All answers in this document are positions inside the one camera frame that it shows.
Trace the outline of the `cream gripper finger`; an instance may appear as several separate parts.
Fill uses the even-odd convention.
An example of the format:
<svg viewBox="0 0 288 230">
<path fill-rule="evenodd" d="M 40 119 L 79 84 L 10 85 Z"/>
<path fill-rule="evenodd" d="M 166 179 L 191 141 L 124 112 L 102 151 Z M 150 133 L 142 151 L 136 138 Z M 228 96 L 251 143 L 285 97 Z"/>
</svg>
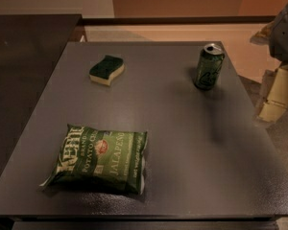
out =
<svg viewBox="0 0 288 230">
<path fill-rule="evenodd" d="M 288 109 L 288 62 L 275 71 L 266 70 L 262 78 L 259 99 L 253 120 L 258 126 L 274 124 Z"/>
</svg>

